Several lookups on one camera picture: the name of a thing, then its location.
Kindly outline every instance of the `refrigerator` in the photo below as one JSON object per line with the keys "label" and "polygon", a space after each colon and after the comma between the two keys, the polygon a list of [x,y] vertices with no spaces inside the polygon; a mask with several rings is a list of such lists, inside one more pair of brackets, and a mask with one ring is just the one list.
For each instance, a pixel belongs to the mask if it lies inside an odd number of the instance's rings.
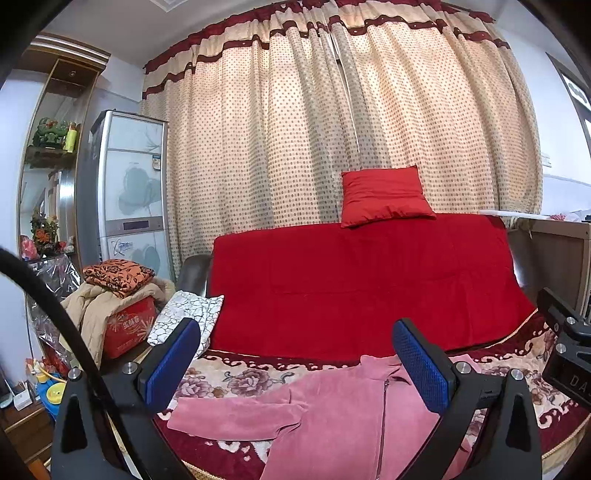
{"label": "refrigerator", "polygon": [[[162,120],[102,112],[91,129],[87,168],[96,179],[96,201],[80,205],[77,211],[96,205],[96,216],[85,218],[98,220],[99,260],[133,260],[174,281],[165,201],[167,131]],[[82,255],[83,264],[92,262],[91,257]]]}

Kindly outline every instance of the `floral bedspread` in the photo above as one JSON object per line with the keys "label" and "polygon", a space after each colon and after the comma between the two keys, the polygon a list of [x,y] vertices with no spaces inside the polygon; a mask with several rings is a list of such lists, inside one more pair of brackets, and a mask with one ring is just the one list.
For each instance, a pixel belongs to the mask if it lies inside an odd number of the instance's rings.
{"label": "floral bedspread", "polygon": [[[483,373],[505,375],[511,368],[519,368],[524,373],[538,417],[544,456],[572,437],[588,417],[585,409],[542,379],[541,373],[554,341],[555,336],[545,325],[542,315],[534,313],[503,342],[468,352],[475,362],[482,365]],[[252,397],[314,371],[346,366],[343,362],[263,358],[210,350],[191,363],[170,402],[169,410],[159,414],[155,421],[176,454],[195,467],[191,471],[197,478],[258,480],[272,440],[220,442],[168,429],[167,420],[170,411],[177,405],[177,398]],[[484,413],[477,411],[467,433],[470,443],[476,440],[483,420]]]}

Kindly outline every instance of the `refrigerator door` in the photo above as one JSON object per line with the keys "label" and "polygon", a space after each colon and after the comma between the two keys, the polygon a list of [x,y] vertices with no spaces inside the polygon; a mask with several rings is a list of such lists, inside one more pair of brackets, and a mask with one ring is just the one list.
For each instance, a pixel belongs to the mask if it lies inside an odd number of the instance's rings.
{"label": "refrigerator door", "polygon": [[113,113],[108,148],[161,154],[164,125]]}
{"label": "refrigerator door", "polygon": [[171,279],[166,231],[132,233],[105,239],[109,258],[125,258],[151,268],[157,277]]}
{"label": "refrigerator door", "polygon": [[157,170],[158,160],[151,153],[107,151],[104,173],[106,222],[163,215],[162,175]]}

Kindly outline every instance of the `metal screw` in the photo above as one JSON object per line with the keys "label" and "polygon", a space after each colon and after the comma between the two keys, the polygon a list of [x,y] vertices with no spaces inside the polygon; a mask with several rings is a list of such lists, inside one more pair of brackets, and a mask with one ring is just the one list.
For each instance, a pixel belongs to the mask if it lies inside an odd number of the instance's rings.
{"label": "metal screw", "polygon": [[517,370],[516,368],[511,370],[511,376],[516,380],[523,380],[523,372],[521,370]]}
{"label": "metal screw", "polygon": [[456,363],[456,370],[461,374],[469,374],[472,371],[472,367],[466,362],[458,362]]}
{"label": "metal screw", "polygon": [[74,367],[72,370],[68,372],[68,378],[74,382],[76,380],[79,380],[81,376],[82,370],[80,370],[78,367]]}
{"label": "metal screw", "polygon": [[138,364],[135,362],[127,362],[124,366],[123,366],[123,373],[125,375],[132,375],[136,372],[136,370],[138,369]]}

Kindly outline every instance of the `yellow bottle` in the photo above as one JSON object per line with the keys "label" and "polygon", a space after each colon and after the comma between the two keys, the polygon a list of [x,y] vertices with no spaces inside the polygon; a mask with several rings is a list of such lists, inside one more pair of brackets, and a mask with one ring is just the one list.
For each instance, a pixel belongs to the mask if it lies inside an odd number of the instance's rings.
{"label": "yellow bottle", "polygon": [[78,131],[76,130],[76,124],[74,122],[70,122],[68,125],[68,133],[66,134],[66,143],[64,144],[64,150],[66,150],[68,153],[72,153],[74,151],[77,135]]}

